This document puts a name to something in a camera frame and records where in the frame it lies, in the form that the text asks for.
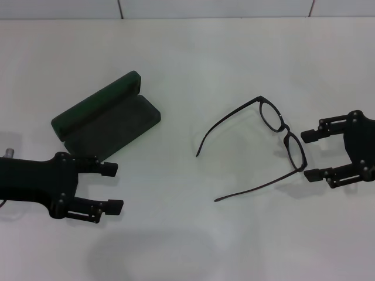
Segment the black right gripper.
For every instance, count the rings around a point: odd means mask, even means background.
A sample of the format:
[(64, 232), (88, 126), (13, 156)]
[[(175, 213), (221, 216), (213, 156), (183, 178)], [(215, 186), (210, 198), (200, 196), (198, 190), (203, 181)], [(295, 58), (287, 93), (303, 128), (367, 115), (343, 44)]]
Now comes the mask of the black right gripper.
[(305, 143), (317, 142), (333, 135), (343, 135), (346, 152), (352, 164), (304, 171), (309, 182), (325, 180), (330, 188), (360, 181), (374, 181), (374, 120), (362, 111), (319, 120), (317, 130), (301, 133)]

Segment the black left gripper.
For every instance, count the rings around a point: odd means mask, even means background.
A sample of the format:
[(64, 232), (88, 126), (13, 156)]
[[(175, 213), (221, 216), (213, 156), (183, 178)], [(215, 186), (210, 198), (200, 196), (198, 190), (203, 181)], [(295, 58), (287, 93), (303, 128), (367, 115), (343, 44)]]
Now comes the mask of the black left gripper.
[(96, 201), (75, 197), (78, 173), (115, 177), (116, 163), (101, 163), (97, 156), (74, 157), (57, 153), (47, 161), (1, 158), (1, 200), (45, 206), (55, 219), (67, 216), (98, 224), (101, 216), (120, 215), (123, 200)]

